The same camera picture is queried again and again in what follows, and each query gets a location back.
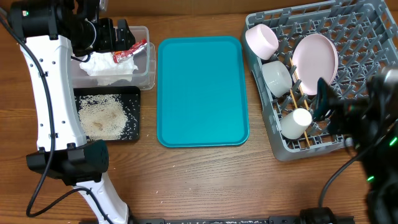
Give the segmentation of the red snack wrapper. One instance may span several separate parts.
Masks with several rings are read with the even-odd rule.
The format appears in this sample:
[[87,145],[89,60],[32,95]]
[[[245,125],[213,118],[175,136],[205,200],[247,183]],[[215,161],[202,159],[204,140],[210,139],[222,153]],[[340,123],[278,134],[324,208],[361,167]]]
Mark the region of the red snack wrapper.
[[135,43],[130,49],[123,51],[113,52],[114,63],[121,63],[136,54],[141,53],[147,46],[147,39],[142,39],[141,41]]

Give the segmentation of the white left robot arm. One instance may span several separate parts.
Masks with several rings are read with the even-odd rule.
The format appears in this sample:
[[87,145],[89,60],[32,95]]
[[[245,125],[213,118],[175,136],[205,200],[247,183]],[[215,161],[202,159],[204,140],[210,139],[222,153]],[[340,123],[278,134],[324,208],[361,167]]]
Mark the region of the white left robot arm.
[[37,112],[37,151],[26,157],[42,178],[60,179],[86,200],[98,223],[133,223],[108,175],[102,140],[88,141],[70,75],[71,61],[93,52],[127,50],[135,38],[124,19],[100,18],[101,1],[15,1],[1,24],[26,60]]

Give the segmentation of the grey small bowl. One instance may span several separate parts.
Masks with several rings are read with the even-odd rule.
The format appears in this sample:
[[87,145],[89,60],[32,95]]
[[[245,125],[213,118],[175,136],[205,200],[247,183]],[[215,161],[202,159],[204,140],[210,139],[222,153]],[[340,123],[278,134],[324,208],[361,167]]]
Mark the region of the grey small bowl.
[[279,98],[292,87],[292,78],[287,67],[280,61],[265,63],[262,66],[262,76],[271,93]]

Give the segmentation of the pink round plate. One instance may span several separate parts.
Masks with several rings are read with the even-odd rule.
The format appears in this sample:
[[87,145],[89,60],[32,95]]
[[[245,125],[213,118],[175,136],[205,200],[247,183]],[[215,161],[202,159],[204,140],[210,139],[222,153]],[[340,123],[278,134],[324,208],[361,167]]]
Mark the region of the pink round plate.
[[324,35],[310,34],[304,37],[294,50],[292,62],[301,80],[304,94],[317,94],[317,82],[323,78],[331,84],[338,71],[338,53],[335,45]]

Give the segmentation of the white napkin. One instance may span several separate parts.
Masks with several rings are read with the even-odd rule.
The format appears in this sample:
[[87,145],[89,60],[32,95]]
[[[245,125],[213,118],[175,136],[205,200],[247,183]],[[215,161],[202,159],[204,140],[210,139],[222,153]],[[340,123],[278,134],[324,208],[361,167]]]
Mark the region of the white napkin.
[[120,63],[115,63],[112,53],[92,53],[88,62],[81,62],[80,68],[89,76],[128,75],[138,69],[134,58],[129,57]]

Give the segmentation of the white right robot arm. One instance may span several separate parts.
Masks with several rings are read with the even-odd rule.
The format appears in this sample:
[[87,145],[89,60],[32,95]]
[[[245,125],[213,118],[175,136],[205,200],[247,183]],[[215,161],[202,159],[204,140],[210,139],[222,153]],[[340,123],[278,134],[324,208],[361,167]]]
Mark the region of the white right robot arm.
[[314,121],[329,119],[330,134],[349,135],[357,154],[342,165],[323,187],[318,207],[303,210],[303,223],[341,223],[324,207],[332,182],[359,161],[370,184],[366,196],[371,223],[397,223],[397,67],[384,67],[366,81],[368,97],[341,99],[323,78],[317,82]]

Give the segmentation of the white cup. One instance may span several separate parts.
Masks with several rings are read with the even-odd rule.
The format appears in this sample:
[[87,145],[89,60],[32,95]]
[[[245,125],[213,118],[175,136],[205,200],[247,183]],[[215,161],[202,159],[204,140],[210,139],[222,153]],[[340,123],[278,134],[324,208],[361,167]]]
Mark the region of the white cup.
[[312,122],[309,111],[297,108],[280,120],[281,134],[288,139],[298,139]]

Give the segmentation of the wooden chopstick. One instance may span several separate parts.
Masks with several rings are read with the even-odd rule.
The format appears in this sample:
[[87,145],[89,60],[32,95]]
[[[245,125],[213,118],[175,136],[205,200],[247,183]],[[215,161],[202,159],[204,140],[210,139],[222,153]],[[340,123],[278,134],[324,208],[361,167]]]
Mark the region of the wooden chopstick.
[[[289,92],[290,92],[290,96],[291,96],[291,98],[292,98],[293,104],[294,104],[294,106],[295,106],[295,109],[298,109],[299,107],[297,106],[297,102],[296,102],[296,100],[295,100],[295,95],[294,95],[293,90],[290,89]],[[305,137],[307,146],[308,146],[308,148],[310,148],[311,145],[310,145],[310,142],[309,142],[309,139],[308,139],[306,130],[304,130],[303,134],[304,134],[304,137]]]
[[299,84],[298,84],[298,88],[299,88],[299,91],[300,91],[300,94],[301,94],[301,96],[303,97],[303,103],[304,103],[304,105],[305,105],[305,108],[307,109],[307,111],[309,111],[309,106],[308,106],[308,103],[307,103],[307,98],[308,98],[308,96],[303,92],[303,90],[302,90],[302,86],[301,86],[301,80],[298,78],[298,76],[297,76],[297,72],[296,72],[296,66],[294,65],[294,62],[293,62],[293,60],[292,60],[292,57],[289,57],[289,61],[290,61],[290,64],[291,64],[291,66],[292,66],[292,68],[293,68],[293,74],[294,74],[294,77],[295,77],[295,80],[296,80],[296,82],[300,82]]

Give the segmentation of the pink bowl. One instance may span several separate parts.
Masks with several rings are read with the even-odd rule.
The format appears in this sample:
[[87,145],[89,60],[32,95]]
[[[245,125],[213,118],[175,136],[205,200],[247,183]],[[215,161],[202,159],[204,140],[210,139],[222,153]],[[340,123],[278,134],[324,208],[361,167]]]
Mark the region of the pink bowl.
[[279,48],[279,41],[272,29],[264,24],[258,24],[245,33],[249,48],[263,60],[269,60]]

